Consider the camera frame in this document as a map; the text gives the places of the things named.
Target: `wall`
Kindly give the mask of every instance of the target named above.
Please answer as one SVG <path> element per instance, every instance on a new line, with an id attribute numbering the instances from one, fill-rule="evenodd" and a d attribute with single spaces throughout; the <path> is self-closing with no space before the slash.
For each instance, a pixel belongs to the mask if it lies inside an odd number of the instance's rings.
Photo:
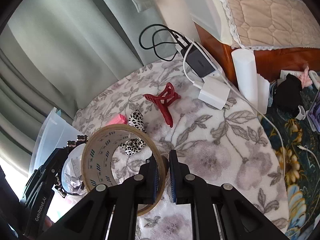
<path id="1" fill-rule="evenodd" d="M 195 41 L 200 41 L 184 0 L 156 0 L 156 3 L 170 29 L 176 30 Z"/>

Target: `tape roll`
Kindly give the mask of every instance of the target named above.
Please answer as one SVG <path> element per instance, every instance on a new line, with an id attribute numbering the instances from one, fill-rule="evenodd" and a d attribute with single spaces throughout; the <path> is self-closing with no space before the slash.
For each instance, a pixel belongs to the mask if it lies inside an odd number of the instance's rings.
<path id="1" fill-rule="evenodd" d="M 153 209 L 159 202 L 165 186 L 165 167 L 162 157 L 151 138 L 135 127 L 126 124 L 108 125 L 96 131 L 86 143 L 82 153 L 81 172 L 84 185 L 91 191 L 98 184 L 117 185 L 111 170 L 111 160 L 120 143 L 133 138 L 143 139 L 152 151 L 159 171 L 156 201 L 152 205 L 139 205 L 138 216 Z"/>

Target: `white cylinder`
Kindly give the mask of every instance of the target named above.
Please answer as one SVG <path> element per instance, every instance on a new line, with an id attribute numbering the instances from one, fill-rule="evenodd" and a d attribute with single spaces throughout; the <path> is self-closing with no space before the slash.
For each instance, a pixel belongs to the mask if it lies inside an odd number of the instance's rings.
<path id="1" fill-rule="evenodd" d="M 236 49 L 231 52 L 231 56 L 236 70 L 239 91 L 257 109 L 257 67 L 253 51 L 249 49 Z"/>

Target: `curtain fold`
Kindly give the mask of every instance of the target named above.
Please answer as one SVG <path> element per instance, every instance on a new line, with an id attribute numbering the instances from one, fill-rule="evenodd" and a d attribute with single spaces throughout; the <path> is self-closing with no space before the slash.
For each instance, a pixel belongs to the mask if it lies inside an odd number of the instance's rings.
<path id="1" fill-rule="evenodd" d="M 147 0 L 23 0 L 0 35 L 0 156 L 27 171 L 38 132 L 55 106 L 79 108 L 157 60 L 139 34 L 162 18 Z M 151 46 L 153 31 L 143 36 Z M 159 32 L 155 43 L 172 41 Z M 157 48 L 162 57 L 175 46 Z"/>

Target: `leopard print scrunchie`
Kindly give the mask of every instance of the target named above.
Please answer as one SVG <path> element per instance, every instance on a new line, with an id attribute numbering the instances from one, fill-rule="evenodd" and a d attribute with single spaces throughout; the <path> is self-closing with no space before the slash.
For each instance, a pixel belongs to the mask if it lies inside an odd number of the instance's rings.
<path id="1" fill-rule="evenodd" d="M 128 125 L 133 126 L 146 133 L 143 128 L 143 116 L 139 110 L 135 110 L 134 112 L 132 112 L 132 114 L 130 114 L 128 118 Z M 140 152 L 143 147 L 145 147 L 145 145 L 146 143 L 144 142 L 144 140 L 135 138 L 121 143 L 119 146 L 123 148 L 126 155 L 130 156 L 132 154 Z"/>

